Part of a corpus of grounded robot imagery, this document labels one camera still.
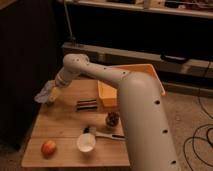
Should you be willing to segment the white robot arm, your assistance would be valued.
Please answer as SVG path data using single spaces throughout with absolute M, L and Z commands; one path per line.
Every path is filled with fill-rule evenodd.
M 159 81 L 143 72 L 95 64 L 84 54 L 67 54 L 55 77 L 69 86 L 79 74 L 117 89 L 120 119 L 131 171 L 182 171 L 161 99 Z

